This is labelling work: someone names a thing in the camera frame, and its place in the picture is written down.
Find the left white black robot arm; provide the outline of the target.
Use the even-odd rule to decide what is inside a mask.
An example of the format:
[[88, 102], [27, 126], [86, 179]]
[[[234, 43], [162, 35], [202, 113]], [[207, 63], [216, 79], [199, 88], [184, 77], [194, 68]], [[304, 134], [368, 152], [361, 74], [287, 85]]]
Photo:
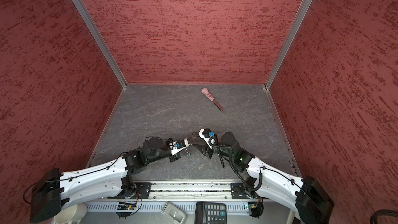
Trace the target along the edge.
[[141, 147], [122, 152], [110, 162], [72, 172], [52, 169], [29, 188], [30, 223], [44, 222], [71, 206], [99, 198], [138, 198], [142, 191], [133, 175], [150, 163], [179, 159], [180, 152], [188, 146], [187, 139], [173, 141], [150, 136]]

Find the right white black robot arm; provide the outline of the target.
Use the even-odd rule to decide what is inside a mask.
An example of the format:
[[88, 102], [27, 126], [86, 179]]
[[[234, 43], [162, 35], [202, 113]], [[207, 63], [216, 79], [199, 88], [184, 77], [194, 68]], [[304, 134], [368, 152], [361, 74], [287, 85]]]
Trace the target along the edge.
[[199, 137], [207, 150], [216, 150], [227, 161], [251, 197], [267, 198], [294, 211], [305, 224], [327, 224], [334, 201], [313, 177], [301, 178], [278, 170], [241, 148], [232, 132], [221, 139], [210, 129], [201, 129]]

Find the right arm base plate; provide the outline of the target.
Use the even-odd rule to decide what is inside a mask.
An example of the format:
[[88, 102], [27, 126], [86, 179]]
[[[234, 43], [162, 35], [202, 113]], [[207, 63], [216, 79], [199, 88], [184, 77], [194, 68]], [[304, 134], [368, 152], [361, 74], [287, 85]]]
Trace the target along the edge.
[[263, 195], [260, 190], [250, 190], [243, 183], [231, 183], [231, 198], [233, 200], [247, 200], [247, 201], [258, 201], [260, 199], [269, 200], [268, 197]]

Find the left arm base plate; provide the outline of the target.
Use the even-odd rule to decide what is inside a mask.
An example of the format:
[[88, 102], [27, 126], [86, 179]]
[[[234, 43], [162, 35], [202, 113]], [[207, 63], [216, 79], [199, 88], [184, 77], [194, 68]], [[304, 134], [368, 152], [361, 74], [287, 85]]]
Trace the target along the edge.
[[151, 191], [152, 183], [138, 182], [128, 185], [122, 185], [122, 191], [109, 199], [148, 199]]

